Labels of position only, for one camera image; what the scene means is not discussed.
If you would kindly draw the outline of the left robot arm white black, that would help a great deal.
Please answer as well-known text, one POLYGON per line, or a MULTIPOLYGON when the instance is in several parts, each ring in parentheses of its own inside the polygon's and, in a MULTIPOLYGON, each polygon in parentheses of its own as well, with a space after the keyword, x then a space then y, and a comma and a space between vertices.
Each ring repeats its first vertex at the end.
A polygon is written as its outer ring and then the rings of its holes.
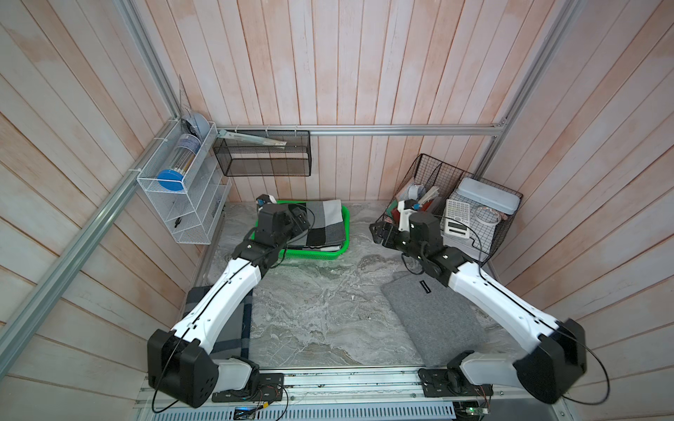
POLYGON ((198 408, 214 393, 253 389, 254 363, 239 357, 214 361, 212 350, 240 303, 315 220, 312 210, 275 200, 258 209, 256 227, 235 247, 216 284, 170 330, 158 329, 149 338, 148 383, 156 393, 198 408))

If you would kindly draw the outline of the plain grey scarf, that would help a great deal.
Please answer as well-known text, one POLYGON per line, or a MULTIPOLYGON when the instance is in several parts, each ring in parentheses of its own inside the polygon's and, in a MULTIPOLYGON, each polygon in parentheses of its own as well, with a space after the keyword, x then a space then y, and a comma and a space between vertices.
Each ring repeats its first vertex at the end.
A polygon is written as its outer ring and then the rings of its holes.
POLYGON ((488 340, 469 301, 428 275, 403 275, 381 291, 427 367, 444 367, 488 340))

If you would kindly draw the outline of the green plastic basket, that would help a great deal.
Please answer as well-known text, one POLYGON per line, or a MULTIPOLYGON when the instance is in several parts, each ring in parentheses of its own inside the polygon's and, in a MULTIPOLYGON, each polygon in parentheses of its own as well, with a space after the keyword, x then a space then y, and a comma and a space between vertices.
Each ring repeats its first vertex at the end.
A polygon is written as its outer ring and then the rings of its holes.
POLYGON ((252 239, 268 247, 309 259, 331 259, 349 243, 349 218, 339 199, 277 201, 263 194, 256 198, 257 224, 252 239))

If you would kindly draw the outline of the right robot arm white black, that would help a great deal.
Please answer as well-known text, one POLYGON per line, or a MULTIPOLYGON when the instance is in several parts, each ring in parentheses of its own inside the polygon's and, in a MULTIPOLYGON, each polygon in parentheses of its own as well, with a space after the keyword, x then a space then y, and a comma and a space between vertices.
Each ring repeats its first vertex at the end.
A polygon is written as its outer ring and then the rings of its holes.
POLYGON ((524 389, 542 403, 564 398, 586 374, 583 326, 560 321, 535 308, 484 273, 479 263, 456 247, 444 244, 441 222, 429 212, 412 212, 398 229, 386 218, 370 224, 372 240, 413 258, 425 275, 464 296, 498 322, 520 345, 519 359, 465 351, 449 363, 472 385, 499 384, 524 389))

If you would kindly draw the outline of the grey black checkered scarf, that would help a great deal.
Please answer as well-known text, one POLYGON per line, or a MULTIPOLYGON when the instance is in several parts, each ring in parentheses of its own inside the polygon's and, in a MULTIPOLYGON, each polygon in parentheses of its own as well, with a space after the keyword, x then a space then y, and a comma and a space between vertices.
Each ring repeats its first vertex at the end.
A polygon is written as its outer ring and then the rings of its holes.
POLYGON ((298 202, 308 211, 310 228, 290 243, 290 249, 327 252, 338 251, 346 242, 342 201, 298 202))

